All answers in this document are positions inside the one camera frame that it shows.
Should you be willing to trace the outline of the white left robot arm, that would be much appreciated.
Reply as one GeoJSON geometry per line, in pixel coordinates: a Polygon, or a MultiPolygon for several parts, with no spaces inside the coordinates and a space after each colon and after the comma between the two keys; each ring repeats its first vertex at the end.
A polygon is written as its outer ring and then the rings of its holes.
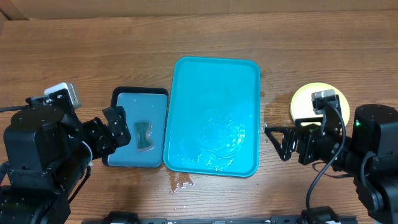
{"type": "Polygon", "coordinates": [[[64,223],[70,202],[90,177],[90,162],[129,144],[124,109],[106,108],[108,120],[79,122],[58,106],[17,112],[4,132],[8,161],[1,174],[1,223],[64,223]]]}

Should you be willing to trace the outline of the yellow plate with blue stain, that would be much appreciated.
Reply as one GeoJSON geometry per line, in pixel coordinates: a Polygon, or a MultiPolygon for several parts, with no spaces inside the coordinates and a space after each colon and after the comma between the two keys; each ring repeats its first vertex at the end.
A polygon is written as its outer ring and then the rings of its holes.
{"type": "Polygon", "coordinates": [[[324,90],[334,90],[339,96],[342,117],[346,126],[349,123],[350,117],[348,100],[337,88],[320,82],[306,84],[295,92],[290,102],[290,114],[292,119],[295,121],[296,119],[300,118],[322,117],[322,114],[315,114],[311,99],[312,93],[324,90]]]}

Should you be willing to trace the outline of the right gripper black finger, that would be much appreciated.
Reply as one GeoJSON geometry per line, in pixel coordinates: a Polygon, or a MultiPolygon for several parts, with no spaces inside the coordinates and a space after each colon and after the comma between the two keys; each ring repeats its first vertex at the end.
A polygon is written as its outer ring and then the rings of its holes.
{"type": "Polygon", "coordinates": [[[298,118],[295,120],[295,125],[296,127],[301,127],[303,123],[307,124],[313,124],[313,123],[322,123],[323,118],[322,117],[314,117],[314,118],[298,118]]]}
{"type": "Polygon", "coordinates": [[[296,127],[266,127],[265,134],[275,147],[282,161],[290,160],[292,153],[296,151],[298,131],[296,127]]]}

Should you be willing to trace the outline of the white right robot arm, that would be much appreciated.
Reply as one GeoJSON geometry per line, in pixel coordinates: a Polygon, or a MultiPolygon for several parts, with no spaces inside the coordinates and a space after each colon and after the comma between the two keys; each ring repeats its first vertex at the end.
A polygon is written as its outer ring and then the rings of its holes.
{"type": "Polygon", "coordinates": [[[368,215],[379,223],[397,223],[397,110],[368,104],[357,107],[353,135],[347,136],[340,111],[322,108],[323,117],[304,118],[292,127],[267,127],[264,132],[283,161],[299,154],[308,165],[353,177],[356,192],[368,215]]]}

